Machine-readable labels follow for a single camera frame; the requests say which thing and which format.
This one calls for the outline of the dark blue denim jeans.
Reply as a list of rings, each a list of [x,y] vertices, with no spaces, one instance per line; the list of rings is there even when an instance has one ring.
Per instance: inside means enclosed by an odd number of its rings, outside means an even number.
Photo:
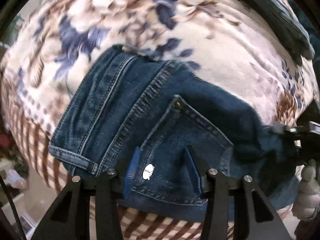
[[[225,176],[251,176],[276,210],[293,203],[293,142],[263,124],[247,103],[198,78],[181,61],[112,46],[80,83],[49,143],[74,176],[95,177],[133,153],[129,195],[120,203],[201,222],[207,202],[194,191],[185,151],[193,146]]]

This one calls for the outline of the folded light blue jeans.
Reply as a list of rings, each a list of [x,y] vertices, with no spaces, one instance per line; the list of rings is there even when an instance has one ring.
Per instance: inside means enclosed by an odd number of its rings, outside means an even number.
[[[287,0],[240,0],[258,12],[273,30],[293,61],[312,60],[315,51],[307,31],[299,22]]]

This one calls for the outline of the floral bed blanket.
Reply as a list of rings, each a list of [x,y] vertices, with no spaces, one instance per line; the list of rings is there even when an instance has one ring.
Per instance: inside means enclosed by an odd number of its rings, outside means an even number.
[[[45,0],[1,61],[1,106],[20,152],[58,194],[74,175],[50,154],[50,140],[80,83],[112,46],[187,63],[198,78],[250,105],[263,124],[291,142],[284,126],[296,126],[319,98],[315,56],[296,64],[243,1]],[[293,203],[275,210],[280,218],[290,210],[301,222],[313,221],[319,215],[318,164],[296,163],[295,175]],[[117,201],[123,239],[201,239],[204,219],[147,213],[121,205],[124,199]]]

